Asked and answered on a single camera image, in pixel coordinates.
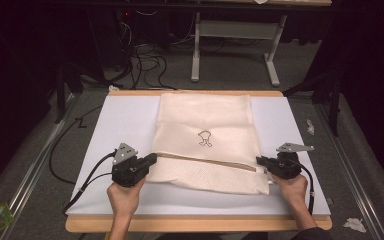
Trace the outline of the person's right hand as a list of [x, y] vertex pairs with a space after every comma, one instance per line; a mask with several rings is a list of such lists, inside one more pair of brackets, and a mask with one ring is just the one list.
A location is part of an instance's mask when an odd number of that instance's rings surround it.
[[279, 185], [284, 200], [293, 211], [307, 209], [305, 195], [308, 182], [303, 175], [298, 175], [292, 179], [282, 179], [272, 175], [272, 178]]

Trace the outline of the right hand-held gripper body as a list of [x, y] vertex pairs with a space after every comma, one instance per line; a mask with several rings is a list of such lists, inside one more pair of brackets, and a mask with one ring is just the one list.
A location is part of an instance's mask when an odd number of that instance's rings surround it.
[[270, 158], [271, 167], [268, 170], [282, 179], [295, 178], [304, 169], [299, 161], [298, 153], [313, 150], [313, 146], [284, 143], [276, 149], [277, 157]]

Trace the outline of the crumpled white paper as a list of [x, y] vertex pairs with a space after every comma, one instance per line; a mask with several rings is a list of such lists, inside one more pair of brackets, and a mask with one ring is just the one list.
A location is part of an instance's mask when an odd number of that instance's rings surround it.
[[367, 230], [365, 226], [363, 225], [363, 220], [358, 218], [347, 218], [345, 223], [343, 224], [344, 227], [353, 229], [355, 231], [366, 233]]

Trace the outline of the person's left hand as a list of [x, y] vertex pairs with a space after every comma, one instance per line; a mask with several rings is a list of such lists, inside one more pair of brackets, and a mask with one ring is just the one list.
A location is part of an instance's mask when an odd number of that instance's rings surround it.
[[107, 189], [107, 195], [115, 217], [132, 217], [139, 205], [139, 194], [145, 183], [141, 179], [133, 187], [122, 187], [112, 183]]

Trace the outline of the white metal desk frame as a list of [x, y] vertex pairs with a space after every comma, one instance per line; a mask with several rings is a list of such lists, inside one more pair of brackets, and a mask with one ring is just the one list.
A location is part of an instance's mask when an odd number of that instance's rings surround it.
[[201, 37], [270, 40], [271, 50], [265, 53], [263, 57], [271, 85], [273, 87], [279, 87], [280, 81], [274, 65], [274, 56], [283, 33], [286, 20], [286, 15], [281, 15], [280, 19], [275, 23], [202, 20], [200, 18], [200, 13], [196, 13], [191, 81], [198, 82], [200, 79]]

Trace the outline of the wooden table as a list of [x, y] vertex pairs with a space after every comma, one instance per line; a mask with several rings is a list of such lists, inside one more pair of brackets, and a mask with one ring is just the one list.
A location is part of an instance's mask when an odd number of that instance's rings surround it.
[[[108, 96], [159, 96], [162, 91], [112, 91]], [[249, 91], [247, 93], [261, 97], [284, 97], [278, 91]], [[108, 215], [69, 215], [65, 227], [73, 233], [108, 232], [112, 224], [112, 214]], [[294, 230], [296, 224], [291, 213], [286, 216], [155, 216], [136, 214], [131, 222], [131, 232], [257, 232]]]

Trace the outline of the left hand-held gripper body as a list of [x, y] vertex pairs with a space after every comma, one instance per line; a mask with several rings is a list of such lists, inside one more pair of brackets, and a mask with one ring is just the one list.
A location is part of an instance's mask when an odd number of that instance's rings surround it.
[[133, 187], [146, 176], [144, 168], [147, 162], [138, 158], [137, 154], [138, 152], [126, 143], [119, 145], [112, 162], [113, 182], [122, 187]]

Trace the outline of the dark metal stand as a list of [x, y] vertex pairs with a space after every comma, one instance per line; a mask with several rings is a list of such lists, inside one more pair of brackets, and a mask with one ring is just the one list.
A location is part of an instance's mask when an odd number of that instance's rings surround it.
[[71, 63], [61, 63], [56, 70], [56, 123], [60, 123], [66, 113], [65, 87], [68, 87], [71, 93], [83, 92], [80, 74], [76, 66]]
[[326, 101], [330, 103], [328, 125], [331, 132], [337, 136], [340, 87], [343, 74], [344, 72], [340, 70], [327, 71], [283, 91], [282, 94], [289, 97], [297, 92], [313, 88], [314, 91], [311, 97], [313, 103], [321, 104]]

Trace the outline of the white board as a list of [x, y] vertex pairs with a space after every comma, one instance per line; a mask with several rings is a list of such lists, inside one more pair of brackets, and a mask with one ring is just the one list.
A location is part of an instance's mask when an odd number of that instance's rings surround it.
[[[138, 151], [140, 157], [151, 152], [159, 105], [157, 96], [108, 96], [101, 110], [81, 167], [76, 189], [105, 155], [122, 143]], [[263, 156], [274, 157], [284, 143], [300, 144], [301, 134], [285, 97], [251, 98], [251, 109]], [[106, 190], [112, 183], [112, 163], [98, 167], [94, 180], [79, 200], [67, 211], [69, 215], [108, 215], [112, 212]], [[270, 186], [268, 195], [234, 195], [196, 191], [170, 183], [147, 182], [140, 192], [138, 215], [208, 215], [208, 216], [286, 216], [289, 207], [279, 187]]]

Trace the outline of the cream mesh zippered laundry bag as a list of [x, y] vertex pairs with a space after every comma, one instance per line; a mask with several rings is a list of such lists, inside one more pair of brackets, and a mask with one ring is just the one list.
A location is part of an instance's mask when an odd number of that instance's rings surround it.
[[173, 94], [160, 97], [147, 180], [229, 194], [267, 194], [251, 97]]

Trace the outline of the metal floor rail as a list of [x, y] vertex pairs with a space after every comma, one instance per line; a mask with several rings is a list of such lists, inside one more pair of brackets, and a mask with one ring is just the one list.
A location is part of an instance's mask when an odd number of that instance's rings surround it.
[[56, 143], [56, 138], [61, 133], [64, 125], [66, 124], [67, 116], [72, 112], [72, 109], [76, 105], [79, 99], [79, 94], [70, 93], [67, 99], [64, 101], [66, 104], [66, 112], [62, 115], [62, 119], [59, 123], [54, 123], [52, 131], [48, 135], [44, 145], [42, 146], [38, 156], [32, 162], [27, 170], [21, 184], [19, 185], [14, 197], [10, 201], [9, 207], [13, 213], [14, 220], [0, 233], [0, 240], [8, 240], [9, 236], [15, 227], [25, 205], [27, 204], [40, 175], [44, 169], [46, 159], [50, 154], [52, 146]]
[[379, 222], [373, 203], [366, 191], [363, 189], [363, 186], [354, 168], [352, 167], [350, 159], [348, 158], [348, 155], [346, 154], [339, 138], [332, 132], [325, 108], [321, 104], [315, 104], [314, 108], [322, 122], [323, 128], [327, 131], [336, 155], [339, 158], [341, 172], [343, 173], [345, 181], [347, 182], [352, 196], [362, 214], [368, 232], [373, 237], [373, 240], [384, 240], [384, 229], [382, 224]]

